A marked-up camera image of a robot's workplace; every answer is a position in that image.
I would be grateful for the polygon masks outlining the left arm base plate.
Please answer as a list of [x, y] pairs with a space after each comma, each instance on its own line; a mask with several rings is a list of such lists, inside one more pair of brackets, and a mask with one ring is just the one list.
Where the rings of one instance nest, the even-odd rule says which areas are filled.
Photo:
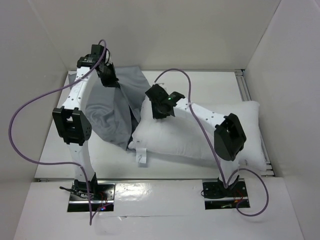
[[[92, 212], [113, 212], [115, 200], [115, 183], [98, 183], [96, 193], [90, 193]], [[74, 186], [66, 189], [70, 193], [67, 212], [83, 213], [89, 212], [88, 194], [86, 191], [76, 192]]]

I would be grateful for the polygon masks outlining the grey pillowcase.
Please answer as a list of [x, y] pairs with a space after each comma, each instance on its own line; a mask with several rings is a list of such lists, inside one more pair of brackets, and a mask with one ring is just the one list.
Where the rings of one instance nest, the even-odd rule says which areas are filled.
[[105, 142], [128, 149], [132, 134], [141, 121], [141, 108], [150, 88], [139, 66], [115, 69], [119, 87], [94, 82], [85, 109], [92, 130]]

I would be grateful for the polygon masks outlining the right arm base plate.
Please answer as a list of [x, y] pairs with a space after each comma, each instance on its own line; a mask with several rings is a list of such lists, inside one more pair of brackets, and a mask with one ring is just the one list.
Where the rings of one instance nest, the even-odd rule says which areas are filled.
[[202, 182], [201, 196], [204, 198], [205, 210], [222, 210], [250, 208], [247, 186], [244, 180], [239, 180], [233, 189], [225, 189], [217, 180]]

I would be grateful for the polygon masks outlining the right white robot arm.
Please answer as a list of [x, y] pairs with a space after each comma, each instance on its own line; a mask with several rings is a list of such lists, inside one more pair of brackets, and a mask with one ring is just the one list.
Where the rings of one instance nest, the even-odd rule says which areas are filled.
[[145, 94], [154, 119], [172, 116], [198, 123], [219, 169], [218, 190], [223, 196], [230, 196], [239, 181], [237, 155], [247, 140], [238, 116], [223, 115], [192, 103], [191, 90], [186, 97], [176, 91], [168, 94], [162, 86], [154, 84]]

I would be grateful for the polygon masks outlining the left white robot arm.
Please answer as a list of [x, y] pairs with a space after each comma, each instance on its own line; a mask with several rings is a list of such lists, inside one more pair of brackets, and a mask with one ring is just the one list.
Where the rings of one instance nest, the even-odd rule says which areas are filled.
[[69, 95], [61, 107], [53, 109], [52, 117], [58, 135], [67, 144], [72, 161], [78, 166], [72, 190], [92, 200], [97, 197], [99, 187], [88, 146], [93, 129], [85, 110], [96, 81], [109, 88], [119, 88], [120, 85], [105, 45], [93, 44], [91, 52], [80, 57], [76, 67], [76, 79]]

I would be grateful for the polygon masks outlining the white pillow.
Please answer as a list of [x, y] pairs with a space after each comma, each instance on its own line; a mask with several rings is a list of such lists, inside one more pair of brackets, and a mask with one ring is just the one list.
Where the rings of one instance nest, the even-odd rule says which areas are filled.
[[[205, 105], [205, 108], [225, 116], [237, 115], [246, 135], [244, 148], [237, 155], [241, 165], [260, 171], [267, 169], [259, 129], [259, 103], [243, 101], [237, 104]], [[181, 156], [195, 161], [214, 161], [208, 142], [195, 119], [181, 117], [153, 119], [151, 102], [145, 98], [140, 123], [132, 134], [129, 149], [146, 149], [156, 154]]]

